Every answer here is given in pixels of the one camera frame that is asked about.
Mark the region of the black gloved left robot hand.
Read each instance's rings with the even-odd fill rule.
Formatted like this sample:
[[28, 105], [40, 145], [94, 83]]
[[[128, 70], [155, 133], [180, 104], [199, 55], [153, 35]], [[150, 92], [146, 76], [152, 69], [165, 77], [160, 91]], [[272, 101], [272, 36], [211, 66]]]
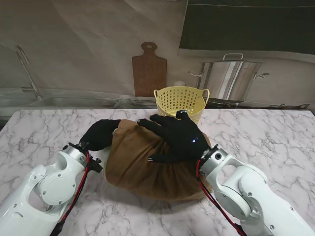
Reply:
[[79, 145], [89, 151], [99, 151], [111, 146], [113, 132], [121, 121], [121, 119], [101, 119], [95, 122], [80, 139]]

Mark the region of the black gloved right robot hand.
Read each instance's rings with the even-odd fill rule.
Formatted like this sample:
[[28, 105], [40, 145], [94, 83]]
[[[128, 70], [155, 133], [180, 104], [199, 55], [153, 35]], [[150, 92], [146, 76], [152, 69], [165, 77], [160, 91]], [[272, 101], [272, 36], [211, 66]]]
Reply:
[[149, 162], [177, 164], [201, 159], [211, 146], [198, 126], [189, 118], [185, 110], [180, 110], [175, 117], [154, 114], [150, 119], [140, 119], [137, 124], [152, 131], [169, 145], [166, 154], [154, 153]]

